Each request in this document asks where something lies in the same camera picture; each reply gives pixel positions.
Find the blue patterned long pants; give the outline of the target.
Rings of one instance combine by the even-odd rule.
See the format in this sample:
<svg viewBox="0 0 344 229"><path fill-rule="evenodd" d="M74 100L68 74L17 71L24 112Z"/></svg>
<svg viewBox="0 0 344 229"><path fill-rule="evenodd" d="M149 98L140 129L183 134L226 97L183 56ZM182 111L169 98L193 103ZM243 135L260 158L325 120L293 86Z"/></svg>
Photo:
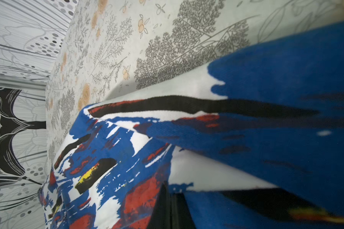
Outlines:
<svg viewBox="0 0 344 229"><path fill-rule="evenodd" d="M344 22L83 108L48 229L344 229Z"/></svg>

